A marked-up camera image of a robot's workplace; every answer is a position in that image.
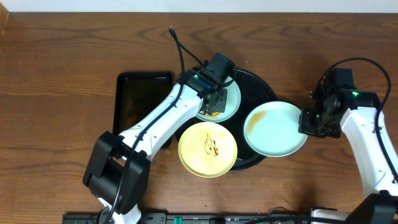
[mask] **wooden table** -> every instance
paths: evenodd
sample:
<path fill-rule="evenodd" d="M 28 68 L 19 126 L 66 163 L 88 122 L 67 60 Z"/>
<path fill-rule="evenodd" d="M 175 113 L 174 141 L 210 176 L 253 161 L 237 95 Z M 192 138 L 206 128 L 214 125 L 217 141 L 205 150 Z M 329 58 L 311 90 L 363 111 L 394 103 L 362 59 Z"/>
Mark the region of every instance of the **wooden table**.
<path fill-rule="evenodd" d="M 199 58 L 221 52 L 300 107 L 312 105 L 309 91 L 331 64 L 354 56 L 378 61 L 392 80 L 384 113 L 398 148 L 397 21 L 393 14 L 11 13 L 0 45 L 0 223 L 60 223 L 64 213 L 101 209 L 81 180 L 97 137 L 112 128 L 116 77 L 128 70 L 178 73 L 170 25 Z M 385 95 L 377 68 L 344 67 L 354 69 L 359 89 Z M 174 140 L 152 162 L 141 208 L 350 212 L 362 200 L 345 136 L 308 138 L 291 156 L 214 179 L 189 173 Z"/>

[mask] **yellow plate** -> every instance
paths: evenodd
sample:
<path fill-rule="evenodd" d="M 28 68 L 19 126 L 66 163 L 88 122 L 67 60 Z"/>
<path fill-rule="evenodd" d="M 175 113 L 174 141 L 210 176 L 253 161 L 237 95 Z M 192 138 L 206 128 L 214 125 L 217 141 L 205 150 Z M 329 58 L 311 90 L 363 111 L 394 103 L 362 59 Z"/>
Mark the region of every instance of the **yellow plate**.
<path fill-rule="evenodd" d="M 232 168 L 238 147 L 226 128 L 202 122 L 190 126 L 182 134 L 178 154 L 191 173 L 200 177 L 218 177 Z"/>

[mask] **round black tray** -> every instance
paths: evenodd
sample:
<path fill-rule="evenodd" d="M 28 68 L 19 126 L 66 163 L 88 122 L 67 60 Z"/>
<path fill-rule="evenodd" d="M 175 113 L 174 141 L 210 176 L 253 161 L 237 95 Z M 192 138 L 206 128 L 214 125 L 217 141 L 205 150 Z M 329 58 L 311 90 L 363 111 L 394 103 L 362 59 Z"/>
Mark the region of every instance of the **round black tray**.
<path fill-rule="evenodd" d="M 272 91 L 269 85 L 262 78 L 249 71 L 239 68 L 235 82 L 241 91 L 241 104 L 232 117 L 218 123 L 231 132 L 238 145 L 238 156 L 230 171 L 250 168 L 266 158 L 266 156 L 253 151 L 248 145 L 243 135 L 243 125 L 246 117 L 254 108 L 263 103 L 277 100 L 274 91 Z M 187 128 L 199 122 L 203 121 L 196 117 L 185 122 L 175 132 L 177 140 L 180 140 L 182 133 Z"/>

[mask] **white backdrop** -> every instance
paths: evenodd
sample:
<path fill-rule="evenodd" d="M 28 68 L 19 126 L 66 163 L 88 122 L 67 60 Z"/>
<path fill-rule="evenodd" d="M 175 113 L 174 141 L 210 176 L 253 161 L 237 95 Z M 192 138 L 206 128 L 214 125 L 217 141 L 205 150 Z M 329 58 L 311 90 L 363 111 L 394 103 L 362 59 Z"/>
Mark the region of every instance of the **white backdrop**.
<path fill-rule="evenodd" d="M 398 12 L 398 0 L 0 0 L 10 12 Z"/>

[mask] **black plate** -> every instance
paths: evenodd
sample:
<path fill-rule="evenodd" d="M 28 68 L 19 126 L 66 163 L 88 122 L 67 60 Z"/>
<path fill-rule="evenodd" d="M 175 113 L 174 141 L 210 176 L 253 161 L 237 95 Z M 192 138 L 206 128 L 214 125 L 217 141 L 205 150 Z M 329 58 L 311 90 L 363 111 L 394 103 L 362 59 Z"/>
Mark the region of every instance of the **black plate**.
<path fill-rule="evenodd" d="M 243 125 L 247 116 L 254 108 L 263 103 L 277 100 L 270 86 L 262 78 L 249 71 L 239 68 L 235 82 L 241 91 L 241 104 L 237 112 L 230 119 L 218 123 L 231 132 L 238 145 L 238 156 L 230 171 L 250 168 L 266 158 L 266 156 L 253 151 L 248 145 L 243 135 Z M 185 122 L 175 132 L 177 140 L 180 140 L 182 133 L 187 128 L 199 122 L 203 121 L 196 117 Z"/>

